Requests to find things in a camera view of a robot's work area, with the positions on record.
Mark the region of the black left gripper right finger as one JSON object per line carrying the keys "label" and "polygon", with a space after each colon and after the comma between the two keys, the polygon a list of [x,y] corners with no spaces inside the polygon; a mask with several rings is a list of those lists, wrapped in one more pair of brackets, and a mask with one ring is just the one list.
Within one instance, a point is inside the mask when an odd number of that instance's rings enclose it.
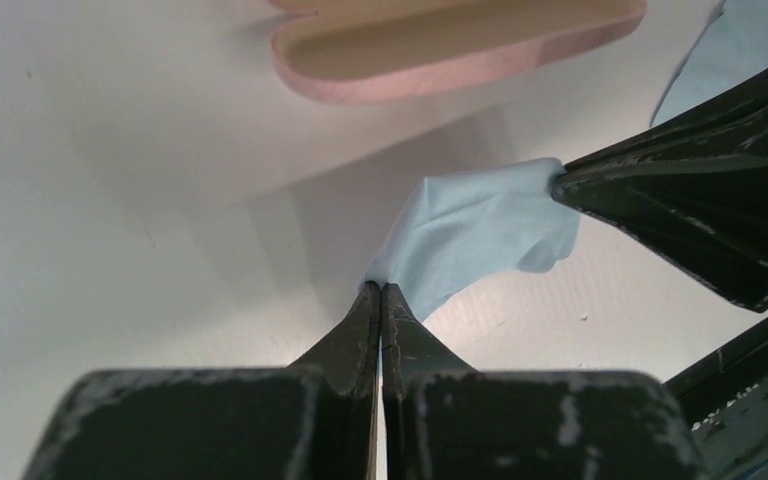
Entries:
{"label": "black left gripper right finger", "polygon": [[481,372],[381,290],[392,479],[704,479],[677,401],[636,371]]}

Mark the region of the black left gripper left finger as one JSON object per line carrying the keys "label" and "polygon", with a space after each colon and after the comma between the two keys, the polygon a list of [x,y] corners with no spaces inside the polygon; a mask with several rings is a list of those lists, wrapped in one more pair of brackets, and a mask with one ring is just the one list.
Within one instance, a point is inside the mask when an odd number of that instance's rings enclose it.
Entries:
{"label": "black left gripper left finger", "polygon": [[381,290],[280,368],[99,370],[55,408],[27,479],[371,479]]}

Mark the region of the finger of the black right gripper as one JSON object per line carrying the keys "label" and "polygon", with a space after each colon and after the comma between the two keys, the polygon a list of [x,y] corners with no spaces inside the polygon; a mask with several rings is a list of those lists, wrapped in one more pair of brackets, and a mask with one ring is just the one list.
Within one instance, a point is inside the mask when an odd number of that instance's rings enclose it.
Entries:
{"label": "finger of the black right gripper", "polygon": [[569,163],[550,193],[728,302],[767,310],[768,68]]}

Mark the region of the pink glasses case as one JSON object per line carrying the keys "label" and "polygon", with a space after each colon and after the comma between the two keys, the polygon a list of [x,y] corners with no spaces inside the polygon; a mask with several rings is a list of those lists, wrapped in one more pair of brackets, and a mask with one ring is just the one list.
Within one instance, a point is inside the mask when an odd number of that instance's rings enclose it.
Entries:
{"label": "pink glasses case", "polygon": [[619,40],[644,1],[278,1],[271,37],[296,93],[368,104],[480,85]]}

